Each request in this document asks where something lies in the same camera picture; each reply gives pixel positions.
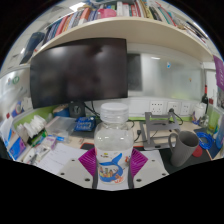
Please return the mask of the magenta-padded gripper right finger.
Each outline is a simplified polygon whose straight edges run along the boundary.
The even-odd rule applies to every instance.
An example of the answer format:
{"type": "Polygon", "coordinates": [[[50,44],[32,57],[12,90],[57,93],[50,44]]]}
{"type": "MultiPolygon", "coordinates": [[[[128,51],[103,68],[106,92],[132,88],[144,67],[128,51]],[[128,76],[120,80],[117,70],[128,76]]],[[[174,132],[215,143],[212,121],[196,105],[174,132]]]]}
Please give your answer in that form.
{"type": "Polygon", "coordinates": [[[168,175],[158,150],[139,151],[136,148],[133,149],[128,171],[130,189],[146,186],[168,175]]]}

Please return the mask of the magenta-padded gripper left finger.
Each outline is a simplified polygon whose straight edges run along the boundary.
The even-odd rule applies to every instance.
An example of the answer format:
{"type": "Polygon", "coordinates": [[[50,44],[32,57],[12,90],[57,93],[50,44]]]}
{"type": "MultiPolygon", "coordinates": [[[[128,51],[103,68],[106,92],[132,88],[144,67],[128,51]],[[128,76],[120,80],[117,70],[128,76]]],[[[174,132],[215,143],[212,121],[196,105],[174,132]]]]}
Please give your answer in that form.
{"type": "Polygon", "coordinates": [[[58,172],[58,176],[84,188],[96,188],[98,177],[95,149],[88,150],[78,159],[71,158],[58,172]]]}

